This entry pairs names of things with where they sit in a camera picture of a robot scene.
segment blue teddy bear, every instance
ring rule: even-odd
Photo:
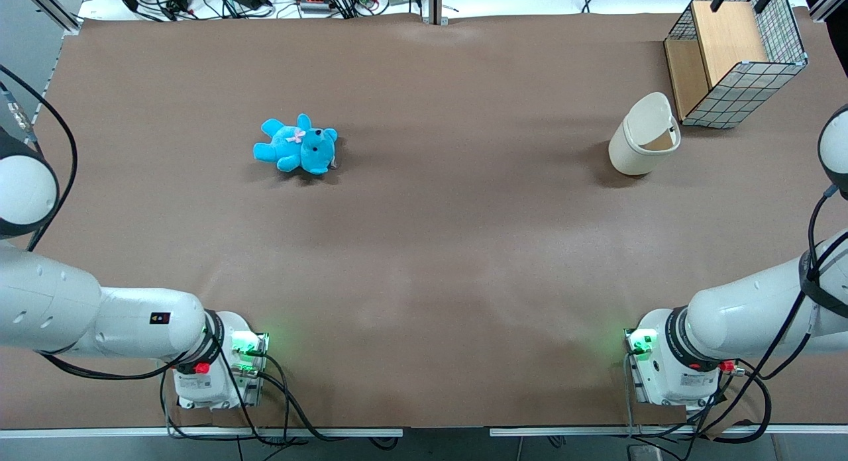
[[[312,128],[306,114],[297,117],[296,127],[274,118],[267,120],[262,124],[262,132],[270,136],[270,143],[254,145],[254,158],[260,162],[276,163],[282,172],[292,172],[300,166],[314,175],[335,168],[339,134],[332,128]]]

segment metal frame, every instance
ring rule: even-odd
[[[813,20],[824,21],[827,17],[836,11],[845,0],[818,0],[810,5],[810,17]]]
[[[442,16],[442,0],[427,0],[427,24],[447,26],[448,18]]]
[[[54,23],[76,35],[80,31],[80,23],[73,14],[67,11],[58,0],[31,0],[44,14],[48,15]]]
[[[627,436],[651,435],[661,433],[670,426],[560,426],[545,428],[490,428],[488,436]],[[725,435],[747,435],[757,430],[757,426],[731,426],[723,431]],[[687,435],[694,426],[682,426],[676,433]],[[769,425],[766,432],[772,435],[848,435],[848,425]]]
[[[190,436],[250,436],[250,428],[186,427],[181,428]],[[262,436],[282,437],[282,429],[258,429]],[[401,428],[328,428],[319,430],[322,435],[348,438],[401,438]],[[0,440],[34,438],[91,438],[99,436],[168,436],[163,428],[72,428],[67,430],[0,430]],[[309,438],[309,431],[289,428],[289,437]]]

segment table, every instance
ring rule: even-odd
[[[618,122],[646,93],[670,95],[675,19],[87,23],[48,92],[81,172],[40,251],[103,285],[241,313],[272,333],[319,426],[621,425],[624,328],[803,252],[827,186],[815,141],[846,95],[825,30],[802,18],[810,67],[745,125],[688,128],[653,174],[616,174]],[[323,181],[252,161],[258,125],[299,111],[343,138]],[[61,141],[46,119],[37,131]],[[63,150],[45,143],[52,162]],[[829,205],[821,234],[844,216]],[[3,428],[161,425],[155,380],[0,359],[19,367],[0,373]],[[773,421],[845,424],[840,359],[776,379]],[[819,388],[797,397],[801,379]],[[643,422],[680,415],[642,408]],[[279,409],[267,397],[254,420]]]

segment power strip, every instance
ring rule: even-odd
[[[300,11],[307,14],[331,14],[330,3],[326,0],[300,0]]]

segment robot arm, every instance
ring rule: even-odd
[[[179,290],[101,287],[86,271],[3,240],[42,228],[57,199],[46,160],[0,132],[0,344],[46,356],[154,358],[175,364],[182,407],[258,404],[267,335],[242,317],[204,310]]]
[[[848,105],[839,109],[819,137],[819,159],[833,185],[848,199]],[[822,255],[838,236],[818,244]],[[627,335],[636,354],[633,379],[640,401],[703,407],[717,388],[720,362],[761,358],[781,331],[805,285],[806,255],[727,285],[698,292],[688,306],[657,309]],[[848,244],[836,246],[818,277],[820,296],[808,294],[776,345],[789,355],[809,337],[809,352],[848,349]]]

